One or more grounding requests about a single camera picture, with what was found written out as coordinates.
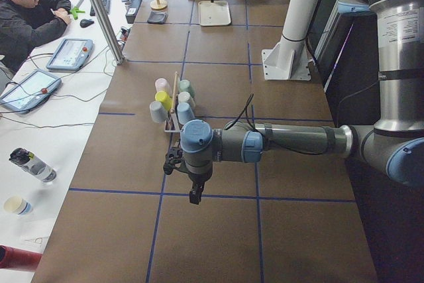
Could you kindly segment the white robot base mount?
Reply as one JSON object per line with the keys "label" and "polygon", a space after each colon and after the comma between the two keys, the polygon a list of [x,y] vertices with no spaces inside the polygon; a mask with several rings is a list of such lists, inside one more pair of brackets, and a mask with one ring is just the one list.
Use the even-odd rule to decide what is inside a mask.
{"label": "white robot base mount", "polygon": [[262,51],[265,80],[309,81],[305,39],[318,0],[290,0],[280,41]]}

